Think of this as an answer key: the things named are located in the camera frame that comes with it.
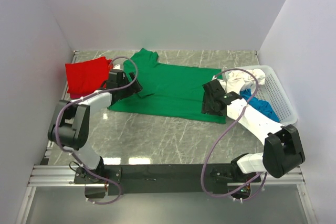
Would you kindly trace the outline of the green t shirt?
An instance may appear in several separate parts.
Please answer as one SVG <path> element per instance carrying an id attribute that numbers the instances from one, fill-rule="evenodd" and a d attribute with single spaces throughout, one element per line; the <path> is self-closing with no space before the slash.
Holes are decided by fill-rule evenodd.
<path id="1" fill-rule="evenodd" d="M 142 48 L 123 64 L 126 73 L 138 71 L 141 92 L 109 107 L 117 112 L 177 117 L 225 124 L 225 117 L 201 112 L 203 85 L 220 72 L 217 68 L 168 65 L 157 52 Z"/>

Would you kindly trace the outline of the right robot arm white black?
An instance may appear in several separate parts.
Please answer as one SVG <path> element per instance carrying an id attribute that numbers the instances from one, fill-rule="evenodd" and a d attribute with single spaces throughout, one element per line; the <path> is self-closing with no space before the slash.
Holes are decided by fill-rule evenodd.
<path id="1" fill-rule="evenodd" d="M 264 172 L 280 178 L 305 162 L 305 153 L 295 126 L 282 125 L 269 119 L 236 92 L 225 92 L 217 79 L 204 84 L 203 89 L 202 113 L 236 120 L 264 146 L 261 153 L 243 154 L 232 160 L 232 179 L 241 182 L 251 173 Z"/>

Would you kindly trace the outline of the folded red t shirt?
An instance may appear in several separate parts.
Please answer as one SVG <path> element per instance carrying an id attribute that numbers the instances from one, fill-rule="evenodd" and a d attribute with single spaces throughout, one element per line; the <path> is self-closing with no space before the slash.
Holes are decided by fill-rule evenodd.
<path id="1" fill-rule="evenodd" d="M 87 95 L 97 90 L 107 80 L 111 60 L 100 57 L 80 63 L 65 64 L 70 95 Z"/>

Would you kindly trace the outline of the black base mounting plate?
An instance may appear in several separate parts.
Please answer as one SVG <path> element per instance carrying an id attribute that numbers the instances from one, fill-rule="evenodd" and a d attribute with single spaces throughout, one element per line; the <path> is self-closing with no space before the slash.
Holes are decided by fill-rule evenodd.
<path id="1" fill-rule="evenodd" d="M 202 192 L 202 164 L 106 165 L 99 172 L 122 188 L 123 194 Z M 243 174 L 232 164 L 208 164 L 204 175 L 206 190 L 225 194 L 230 183 L 245 183 L 256 173 Z"/>

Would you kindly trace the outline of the white crumpled t shirt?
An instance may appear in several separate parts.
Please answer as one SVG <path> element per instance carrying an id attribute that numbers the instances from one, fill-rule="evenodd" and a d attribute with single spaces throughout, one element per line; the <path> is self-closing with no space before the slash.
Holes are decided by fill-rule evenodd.
<path id="1" fill-rule="evenodd" d="M 266 75 L 261 69 L 247 69 L 258 81 L 259 85 L 264 85 Z M 246 72 L 240 70 L 231 71 L 228 74 L 227 81 L 218 79 L 222 88 L 227 92 L 235 92 L 240 94 L 241 91 L 249 89 L 251 93 L 256 90 L 256 81 L 254 78 Z"/>

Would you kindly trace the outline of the folded magenta t shirt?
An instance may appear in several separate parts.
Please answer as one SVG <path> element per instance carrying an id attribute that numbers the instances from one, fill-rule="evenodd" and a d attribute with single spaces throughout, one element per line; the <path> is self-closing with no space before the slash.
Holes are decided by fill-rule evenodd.
<path id="1" fill-rule="evenodd" d="M 73 99 L 80 99 L 81 97 L 85 97 L 87 95 L 89 95 L 89 93 L 69 93 L 68 94 L 70 95 L 70 98 L 73 100 Z"/>

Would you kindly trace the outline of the blue crumpled t shirt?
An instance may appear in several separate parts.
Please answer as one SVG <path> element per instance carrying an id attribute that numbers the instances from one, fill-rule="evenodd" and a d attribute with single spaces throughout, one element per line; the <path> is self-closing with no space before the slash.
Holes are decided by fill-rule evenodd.
<path id="1" fill-rule="evenodd" d="M 246 89 L 240 92 L 240 96 L 244 98 L 246 101 L 251 97 L 251 95 L 252 93 L 250 89 Z M 275 111 L 273 110 L 269 102 L 259 100 L 258 98 L 253 97 L 250 100 L 249 104 L 267 118 L 280 123 L 279 117 L 276 115 Z"/>

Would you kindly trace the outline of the white plastic basket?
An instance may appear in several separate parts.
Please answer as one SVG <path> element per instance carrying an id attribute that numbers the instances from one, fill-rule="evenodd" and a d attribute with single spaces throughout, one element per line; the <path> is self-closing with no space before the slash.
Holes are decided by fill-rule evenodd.
<path id="1" fill-rule="evenodd" d="M 265 73 L 265 83 L 259 85 L 258 92 L 254 98 L 259 101 L 263 100 L 268 102 L 281 124 L 289 125 L 297 122 L 297 113 L 272 67 L 266 65 L 254 65 L 238 68 L 245 70 L 262 70 Z"/>

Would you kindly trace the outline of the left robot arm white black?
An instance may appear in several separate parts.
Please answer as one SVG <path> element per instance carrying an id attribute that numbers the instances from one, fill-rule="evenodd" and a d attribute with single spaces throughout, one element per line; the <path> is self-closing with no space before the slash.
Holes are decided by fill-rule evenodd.
<path id="1" fill-rule="evenodd" d="M 112 69 L 98 90 L 72 101 L 60 100 L 55 107 L 48 139 L 87 169 L 86 176 L 93 183 L 104 179 L 105 170 L 102 157 L 88 143 L 90 117 L 139 93 L 142 86 L 137 77 L 137 71 L 126 74 L 121 69 Z"/>

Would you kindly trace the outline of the aluminium frame rail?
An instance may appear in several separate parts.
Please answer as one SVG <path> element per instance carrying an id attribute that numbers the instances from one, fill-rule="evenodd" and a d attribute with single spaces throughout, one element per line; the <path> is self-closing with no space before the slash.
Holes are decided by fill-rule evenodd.
<path id="1" fill-rule="evenodd" d="M 103 184 L 75 184 L 75 172 L 67 166 L 35 165 L 28 181 L 28 187 L 102 187 Z M 304 185 L 305 179 L 300 167 L 281 178 L 267 175 L 265 185 Z"/>

